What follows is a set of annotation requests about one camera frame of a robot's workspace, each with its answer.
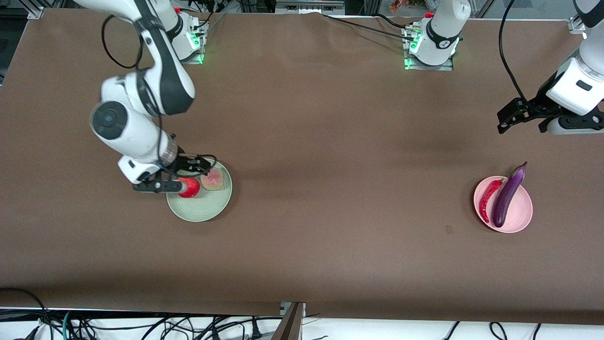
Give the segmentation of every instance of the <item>pink bowl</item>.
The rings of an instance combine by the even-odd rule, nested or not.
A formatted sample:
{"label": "pink bowl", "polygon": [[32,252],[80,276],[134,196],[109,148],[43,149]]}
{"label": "pink bowl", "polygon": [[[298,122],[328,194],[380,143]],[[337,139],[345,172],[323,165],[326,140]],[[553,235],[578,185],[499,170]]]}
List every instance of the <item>pink bowl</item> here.
{"label": "pink bowl", "polygon": [[[480,199],[487,191],[489,184],[494,180],[503,180],[503,185],[501,185],[501,187],[493,193],[487,202],[487,216],[489,217],[489,222],[486,223],[486,221],[484,221],[480,216]],[[501,189],[506,184],[506,181],[507,177],[492,176],[485,178],[482,182],[480,182],[476,187],[476,190],[474,190],[474,209],[476,209],[478,218],[480,218],[480,220],[489,228],[498,232],[519,232],[526,228],[526,226],[529,225],[531,218],[533,218],[533,202],[530,200],[529,193],[522,186],[518,187],[514,197],[512,197],[510,206],[507,208],[506,222],[503,224],[503,226],[501,226],[501,228],[497,228],[493,224],[493,206],[495,205],[495,200]]]}

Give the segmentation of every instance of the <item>metal mounting plate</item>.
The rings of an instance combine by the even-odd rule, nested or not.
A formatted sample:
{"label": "metal mounting plate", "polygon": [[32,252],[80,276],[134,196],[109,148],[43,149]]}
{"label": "metal mounting plate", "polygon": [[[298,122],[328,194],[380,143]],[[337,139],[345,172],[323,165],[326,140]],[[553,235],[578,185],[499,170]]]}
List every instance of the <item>metal mounting plate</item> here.
{"label": "metal mounting plate", "polygon": [[401,39],[403,41],[403,56],[405,58],[405,69],[406,70],[427,70],[427,71],[453,71],[453,58],[449,57],[447,61],[438,66],[426,65],[410,52],[411,46],[421,38],[421,30],[419,21],[414,22],[411,25],[407,25],[405,28],[401,28],[400,32],[402,36],[409,36],[414,38],[413,41]]}
{"label": "metal mounting plate", "polygon": [[182,64],[196,65],[196,64],[204,63],[205,46],[208,41],[209,27],[210,27],[210,23],[206,22],[202,27],[198,28],[199,31],[196,31],[196,32],[202,33],[199,37],[196,38],[199,40],[199,49],[196,50],[195,52],[193,52],[193,54],[191,54],[188,58],[181,60]]}
{"label": "metal mounting plate", "polygon": [[572,18],[567,20],[568,31],[570,34],[583,34],[583,39],[585,39],[585,24],[583,20],[579,17],[579,15],[575,15]]}

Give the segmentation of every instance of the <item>white floor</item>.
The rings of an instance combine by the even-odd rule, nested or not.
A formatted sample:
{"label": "white floor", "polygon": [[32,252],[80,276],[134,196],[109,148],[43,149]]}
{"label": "white floor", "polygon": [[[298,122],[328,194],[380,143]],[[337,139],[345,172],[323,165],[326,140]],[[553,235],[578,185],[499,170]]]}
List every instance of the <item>white floor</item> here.
{"label": "white floor", "polygon": [[[233,317],[230,321],[248,319],[247,317]],[[97,327],[131,327],[136,325],[150,325],[157,322],[155,319],[99,319],[91,322]],[[202,329],[211,322],[211,318],[191,319],[195,329]],[[321,319],[306,318],[303,326],[302,340],[313,340],[328,336],[327,340],[442,340],[446,337],[453,322],[447,321],[390,321],[366,319]],[[267,334],[273,332],[278,325],[278,320],[259,321],[260,332]],[[188,322],[181,324],[189,328]],[[536,324],[502,323],[509,340],[532,340]],[[25,338],[37,326],[35,321],[0,322],[0,339],[13,340]],[[98,330],[98,340],[141,340],[148,328],[135,330]],[[158,340],[164,327],[155,329],[146,340]],[[251,324],[245,324],[246,339],[251,335]],[[241,339],[243,328],[241,326],[220,332],[221,340]],[[36,340],[50,339],[48,326],[43,326],[38,331]],[[55,332],[55,339],[62,340],[62,336]],[[165,340],[186,340],[183,333],[170,332]],[[488,322],[461,322],[451,340],[496,340],[489,331]],[[539,330],[537,340],[603,340],[604,326],[595,325],[553,325],[544,324]]]}

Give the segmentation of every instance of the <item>black cable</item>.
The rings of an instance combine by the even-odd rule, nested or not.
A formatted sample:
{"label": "black cable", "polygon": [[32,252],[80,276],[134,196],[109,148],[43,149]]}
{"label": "black cable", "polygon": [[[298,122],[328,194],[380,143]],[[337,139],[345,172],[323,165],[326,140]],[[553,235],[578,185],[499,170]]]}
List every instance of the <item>black cable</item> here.
{"label": "black cable", "polygon": [[97,339],[97,331],[94,330],[94,328],[90,327],[90,323],[88,322],[88,320],[84,319],[84,320],[80,321],[80,326],[84,327],[86,334],[88,334],[88,339],[90,339],[90,340]]}
{"label": "black cable", "polygon": [[70,339],[82,340],[82,338],[80,338],[80,337],[77,336],[77,333],[76,333],[76,331],[74,329],[74,326],[71,323],[70,319],[67,319],[67,325],[66,326],[67,326],[66,327],[67,332],[71,334],[71,337],[69,337]]}
{"label": "black cable", "polygon": [[[503,333],[503,339],[500,338],[497,334],[495,334],[495,331],[493,329],[493,325],[499,326],[499,329],[501,329],[501,333]],[[498,322],[491,322],[489,324],[489,330],[491,331],[491,334],[493,334],[493,336],[496,337],[497,339],[499,339],[499,340],[507,340],[506,331],[503,329],[503,326],[500,323],[498,323]]]}
{"label": "black cable", "polygon": [[202,27],[203,25],[207,24],[208,21],[210,21],[210,18],[212,17],[212,14],[214,14],[214,12],[210,12],[210,15],[208,15],[208,18],[204,22],[202,22],[201,24],[199,24],[197,26],[193,26],[193,29],[196,30],[199,27]]}
{"label": "black cable", "polygon": [[195,327],[193,327],[193,323],[191,322],[191,318],[187,318],[189,326],[191,326],[191,338],[195,338]]}
{"label": "black cable", "polygon": [[34,340],[39,329],[40,326],[36,326],[36,328],[32,329],[31,332],[25,337],[25,340]]}
{"label": "black cable", "polygon": [[[44,307],[44,304],[42,304],[42,301],[34,293],[30,292],[27,289],[14,288],[14,287],[1,287],[0,292],[2,292],[2,291],[23,293],[23,294],[28,295],[30,298],[33,298],[36,301],[36,303],[38,303],[40,308],[42,309],[42,312],[44,313],[44,317],[46,318],[48,323],[49,324],[52,323],[52,319],[48,316],[48,311],[47,311],[46,307]],[[53,332],[52,326],[50,328],[50,339],[54,340],[54,332]]]}
{"label": "black cable", "polygon": [[197,2],[197,1],[193,1],[193,2],[195,3],[195,6],[197,6],[197,9],[198,9],[200,12],[203,12],[203,11],[201,10],[201,8],[199,7],[198,2]]}
{"label": "black cable", "polygon": [[393,37],[396,37],[396,38],[399,38],[399,39],[404,39],[404,40],[409,40],[409,41],[413,40],[413,38],[409,37],[409,36],[402,36],[402,35],[399,35],[399,34],[394,34],[394,33],[386,32],[386,31],[378,30],[377,28],[373,28],[373,27],[369,27],[369,26],[363,26],[363,25],[357,24],[355,22],[350,22],[350,21],[342,20],[340,18],[335,18],[333,16],[329,16],[329,15],[325,15],[325,14],[323,14],[323,16],[326,17],[326,18],[329,18],[331,20],[335,20],[335,21],[343,22],[345,24],[361,27],[361,28],[364,28],[366,30],[375,31],[375,32],[382,33],[382,34],[389,35],[389,36],[393,36]]}
{"label": "black cable", "polygon": [[392,25],[392,26],[394,26],[394,27],[398,27],[398,28],[405,28],[405,27],[406,27],[406,25],[400,25],[400,24],[397,24],[396,22],[394,22],[394,21],[390,20],[390,18],[389,18],[389,17],[387,17],[387,16],[385,16],[385,15],[382,15],[382,14],[380,14],[380,13],[375,13],[375,14],[372,14],[371,16],[378,16],[378,17],[380,17],[380,18],[382,18],[382,19],[386,20],[386,21],[387,21],[387,22],[388,22],[390,25]]}
{"label": "black cable", "polygon": [[137,55],[137,60],[134,62],[134,64],[132,64],[130,66],[126,66],[126,65],[122,64],[121,62],[115,60],[115,58],[109,52],[109,49],[107,49],[107,43],[105,42],[105,28],[107,27],[107,23],[113,18],[115,18],[114,15],[110,15],[110,16],[106,17],[105,20],[103,21],[103,25],[101,25],[101,42],[103,43],[103,48],[105,49],[105,53],[107,53],[107,56],[109,56],[109,58],[113,62],[118,64],[119,66],[121,66],[123,68],[135,68],[138,66],[138,64],[141,62],[141,59],[143,58],[143,37],[140,35],[138,36],[138,40],[139,40],[138,55]]}
{"label": "black cable", "polygon": [[516,0],[510,1],[510,3],[506,7],[506,11],[503,13],[503,17],[501,18],[501,25],[499,26],[499,36],[498,36],[499,56],[501,57],[501,62],[503,63],[503,67],[506,69],[507,75],[510,76],[510,79],[512,80],[512,84],[516,88],[516,91],[518,92],[518,95],[520,96],[522,103],[524,105],[526,105],[528,108],[530,108],[534,111],[538,111],[535,107],[533,107],[533,105],[531,105],[531,103],[529,103],[529,101],[526,99],[526,97],[524,97],[524,93],[522,93],[522,90],[520,90],[520,86],[518,85],[518,82],[516,81],[516,77],[514,77],[514,74],[512,73],[510,66],[507,64],[506,57],[503,54],[503,27],[506,24],[507,14],[510,13],[510,9],[512,9],[512,6],[514,5],[515,1]]}
{"label": "black cable", "polygon": [[147,328],[147,327],[151,327],[152,325],[141,325],[141,326],[131,326],[131,327],[98,327],[98,326],[94,326],[94,325],[90,325],[91,329],[97,329],[97,330],[131,330],[131,329],[140,329],[140,328]]}
{"label": "black cable", "polygon": [[533,340],[537,340],[537,332],[539,331],[540,328],[541,328],[541,324],[537,324],[537,327],[535,327],[535,330],[533,331]]}
{"label": "black cable", "polygon": [[[259,321],[259,320],[281,320],[281,319],[283,319],[283,317],[281,317],[281,316],[263,316],[263,317],[260,317],[260,318],[255,318],[256,321]],[[235,326],[244,324],[246,322],[251,322],[251,321],[252,321],[252,319],[247,319],[247,320],[242,320],[242,321],[233,321],[233,322],[229,322],[229,323],[224,324],[224,325],[220,325],[219,327],[216,327],[216,329],[212,331],[212,334],[208,335],[204,340],[209,340],[214,335],[214,333],[218,334],[218,333],[222,332],[223,330],[226,330],[226,329],[229,329],[231,327],[235,327]]]}
{"label": "black cable", "polygon": [[79,329],[78,329],[80,339],[83,339],[83,338],[84,338],[84,337],[82,336],[82,328],[84,328],[84,327],[82,327],[82,321],[80,321],[80,327],[79,327]]}
{"label": "black cable", "polygon": [[[0,315],[11,315],[11,314],[18,314],[18,315],[35,315],[40,317],[41,316],[41,320],[44,324],[48,325],[49,327],[51,327],[51,329],[56,330],[59,334],[61,334],[61,337],[63,336],[63,333],[60,329],[60,326],[54,325],[52,323],[52,321],[55,321],[59,324],[61,324],[63,322],[63,316],[61,314],[58,313],[53,313],[51,311],[49,311],[47,314],[45,314],[44,312],[40,311],[40,310],[24,310],[24,309],[7,309],[7,310],[0,310]],[[0,322],[10,322],[10,321],[22,321],[23,316],[16,316],[14,318],[7,318],[7,319],[2,319]]]}
{"label": "black cable", "polygon": [[224,321],[228,319],[228,317],[222,317],[219,316],[217,318],[214,318],[212,320],[212,322],[203,330],[199,333],[199,335],[197,335],[195,338],[193,338],[193,340],[200,340],[209,330],[211,330],[212,328],[214,328],[218,323]]}
{"label": "black cable", "polygon": [[255,3],[255,4],[244,4],[243,2],[241,2],[241,0],[235,0],[235,1],[237,1],[239,4],[242,4],[242,5],[248,6],[248,7],[250,7],[250,8],[251,8],[251,7],[256,6],[256,5],[258,4],[258,2],[259,2],[259,0],[256,0],[256,3]]}
{"label": "black cable", "polygon": [[272,4],[272,0],[264,0],[264,3],[268,13],[275,13],[275,5]]}
{"label": "black cable", "polygon": [[457,328],[457,326],[459,325],[460,322],[461,321],[455,321],[455,323],[453,324],[453,327],[451,327],[451,330],[449,331],[449,334],[443,340],[451,340],[451,336],[453,335],[453,332],[455,331],[455,329]]}
{"label": "black cable", "polygon": [[256,318],[252,316],[252,336],[251,340],[256,340],[262,338],[262,333],[260,333],[260,329],[258,328],[258,323],[256,322]]}
{"label": "black cable", "polygon": [[218,325],[218,322],[216,321],[216,317],[214,317],[214,326],[212,326],[212,340],[220,340],[220,336],[218,335],[218,332],[216,332],[216,325]]}
{"label": "black cable", "polygon": [[180,177],[180,178],[189,178],[189,177],[198,177],[198,176],[202,176],[205,175],[207,173],[210,172],[210,170],[212,170],[214,168],[214,166],[216,165],[216,162],[218,162],[218,159],[216,158],[215,155],[200,155],[201,157],[210,157],[214,160],[214,163],[212,163],[212,165],[210,165],[210,167],[205,170],[205,171],[199,171],[199,172],[195,172],[193,174],[189,174],[189,175],[179,175],[179,174],[175,174],[174,172],[170,171],[169,169],[166,169],[165,167],[163,167],[163,162],[161,161],[161,155],[159,153],[159,149],[161,146],[161,140],[163,137],[163,130],[164,130],[164,121],[162,118],[162,114],[159,112],[159,105],[157,103],[157,99],[155,98],[155,95],[153,94],[153,91],[151,91],[151,88],[149,87],[149,83],[147,83],[147,80],[145,79],[144,76],[138,76],[140,77],[140,79],[143,81],[143,86],[145,87],[145,90],[150,94],[151,96],[151,105],[153,106],[153,110],[157,113],[158,115],[158,120],[159,120],[159,130],[158,130],[158,141],[157,141],[157,162],[159,163],[159,165],[162,167],[162,169],[167,172],[168,174],[175,176],[175,177]]}
{"label": "black cable", "polygon": [[165,324],[166,324],[166,323],[170,324],[170,326],[171,326],[171,327],[170,327],[169,329],[168,329],[168,328],[164,328],[164,332],[162,333],[162,336],[160,337],[160,339],[161,339],[161,340],[164,340],[164,339],[165,339],[165,337],[168,335],[168,333],[170,333],[170,332],[171,332],[171,331],[173,331],[173,330],[174,330],[174,331],[177,331],[177,332],[182,332],[182,333],[185,333],[185,332],[183,332],[182,330],[178,330],[178,329],[175,329],[175,328],[177,328],[177,326],[178,326],[178,325],[180,325],[181,323],[183,323],[185,320],[188,320],[188,319],[190,319],[190,316],[188,316],[188,317],[186,317],[186,318],[183,318],[182,320],[178,321],[176,324],[172,324],[172,323],[170,323],[170,322],[164,322],[164,327],[165,327]]}
{"label": "black cable", "polygon": [[145,340],[154,329],[156,329],[159,325],[166,322],[168,319],[178,318],[180,316],[185,316],[185,315],[187,315],[187,314],[175,314],[175,315],[166,316],[165,318],[159,320],[158,322],[154,323],[151,327],[149,327],[149,329],[145,332],[145,334],[143,334],[143,337],[141,338],[141,340]]}

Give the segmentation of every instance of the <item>red fruit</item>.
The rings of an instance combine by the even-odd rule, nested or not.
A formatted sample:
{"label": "red fruit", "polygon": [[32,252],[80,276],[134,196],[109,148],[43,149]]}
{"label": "red fruit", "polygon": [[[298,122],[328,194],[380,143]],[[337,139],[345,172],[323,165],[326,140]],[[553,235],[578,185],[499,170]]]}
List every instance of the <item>red fruit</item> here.
{"label": "red fruit", "polygon": [[201,176],[201,185],[206,190],[219,190],[224,185],[222,170],[213,168],[207,176]]}
{"label": "red fruit", "polygon": [[191,198],[195,197],[199,192],[199,182],[193,177],[187,178],[178,178],[179,181],[182,182],[183,185],[187,186],[187,189],[183,192],[179,192],[178,195],[182,198]]}

